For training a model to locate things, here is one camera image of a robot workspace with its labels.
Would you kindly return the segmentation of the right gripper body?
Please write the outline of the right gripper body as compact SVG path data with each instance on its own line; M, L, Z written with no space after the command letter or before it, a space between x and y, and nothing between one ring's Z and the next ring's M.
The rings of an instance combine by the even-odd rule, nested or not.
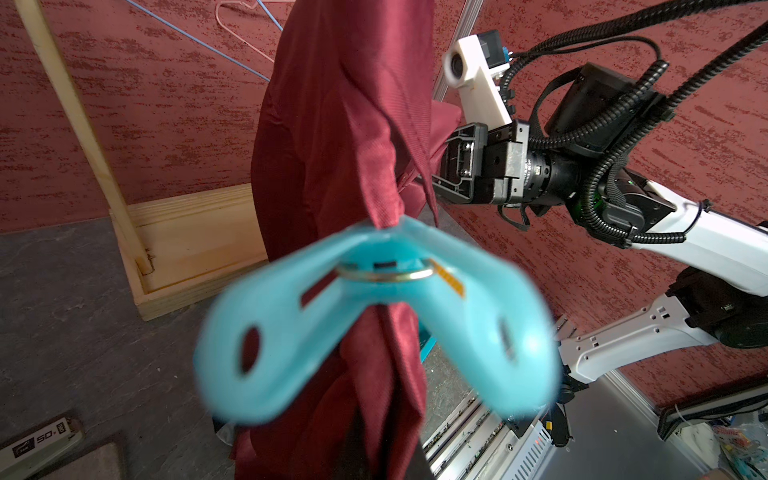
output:
M453 204L518 204L530 179L530 126L513 121L491 129L471 123L455 130L446 141L432 186Z

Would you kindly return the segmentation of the maroon satin shirt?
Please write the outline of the maroon satin shirt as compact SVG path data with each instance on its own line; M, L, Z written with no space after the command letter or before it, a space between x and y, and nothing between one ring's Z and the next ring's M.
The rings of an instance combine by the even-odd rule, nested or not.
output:
M460 110L432 98L430 1L299 1L278 43L251 164L270 260L362 220L436 205L434 170ZM239 479L427 479L419 329L343 340L274 421L242 430Z

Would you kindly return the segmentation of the blue wire hanger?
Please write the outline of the blue wire hanger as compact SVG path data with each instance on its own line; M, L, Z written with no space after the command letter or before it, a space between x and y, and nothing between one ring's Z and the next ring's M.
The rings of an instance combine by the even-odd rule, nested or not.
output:
M233 57L231 57L230 55L224 53L223 51L213 47L212 45L204 42L203 40L201 40L201 39L197 38L196 36L194 36L194 35L190 34L189 32L187 32L186 30L184 30L184 29L174 25L173 23L169 22L168 20L162 18L160 15L152 12L151 10L146 8L145 6L140 5L137 1L125 0L125 3L127 3L128 5L130 5L133 8L137 9L141 13L146 14L150 18L158 21L163 26L170 28L172 31L174 31L175 33L180 34L182 37L187 38L188 40L191 40L192 42L194 42L198 46L201 46L204 49L208 50L209 52L211 52L211 53L213 53L215 55L218 55L219 57L221 57L221 58L231 62L232 64L234 64L237 67L245 70L249 74L252 74L252 75L258 77L260 80L262 80L262 81L264 81L266 83L270 82L270 79L266 75L264 75L261 72L259 72L259 71L255 70L255 69L247 66L246 64L240 62L239 60L237 60L237 59L235 59ZM242 42L250 50L256 52L258 55L260 55L264 59L266 59L269 62L273 63L274 60L268 54L263 52L261 49L257 48L255 45L250 43L244 37L238 35L234 30L232 30L230 27L228 27L221 20L220 9L223 6L225 6L225 5L227 5L227 6L232 6L232 5L241 6L241 7L245 8L245 9L248 9L248 10L261 10L267 16L267 18L277 27L277 29L280 32L283 32L284 31L284 26L277 19L277 17L271 12L271 10L267 7L267 1L258 0L258 1L255 1L254 3L247 3L245 1L218 1L215 4L215 7L214 7L214 19L215 19L217 25L219 27L221 27L226 33L229 33L230 35L234 36L237 40Z

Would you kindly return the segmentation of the teal clothespin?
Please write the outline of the teal clothespin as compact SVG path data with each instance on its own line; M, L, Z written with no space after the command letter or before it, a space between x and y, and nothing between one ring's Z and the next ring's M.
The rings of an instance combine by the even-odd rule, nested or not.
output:
M351 226L229 286L194 353L200 396L223 419L269 422L343 340L392 342L398 315L425 327L498 415L555 400L562 364L528 275L408 216Z

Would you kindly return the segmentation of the pink wire hanger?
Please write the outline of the pink wire hanger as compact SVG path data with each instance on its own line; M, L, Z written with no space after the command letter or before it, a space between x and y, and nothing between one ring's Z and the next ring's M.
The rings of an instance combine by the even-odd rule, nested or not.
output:
M270 50L258 46L252 36L243 31L244 21L247 17L255 17L256 20L266 18L279 31L282 30L282 24L262 1L217 1L214 6L214 19L221 30L231 35L261 59L269 64L273 64L274 55Z

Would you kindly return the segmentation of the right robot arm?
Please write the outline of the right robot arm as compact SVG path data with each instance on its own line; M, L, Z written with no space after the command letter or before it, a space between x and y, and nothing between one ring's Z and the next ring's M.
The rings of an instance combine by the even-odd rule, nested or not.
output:
M767 41L760 25L670 94L655 86L668 69L658 45L638 79L588 63L554 78L546 92L566 95L547 123L515 117L512 79L534 61L620 42L641 30L718 10L718 1L666 1L576 28L530 49L509 52L497 31L457 39L443 76L466 119L448 139L436 193L455 205L511 209L514 226L564 206L593 238L647 249L682 262L669 289L642 310L589 336L563 341L558 391L544 421L558 447L570 431L565 405L610 370L669 351L719 343L736 349L767 343L767 228L749 225L631 171L631 151L702 86Z

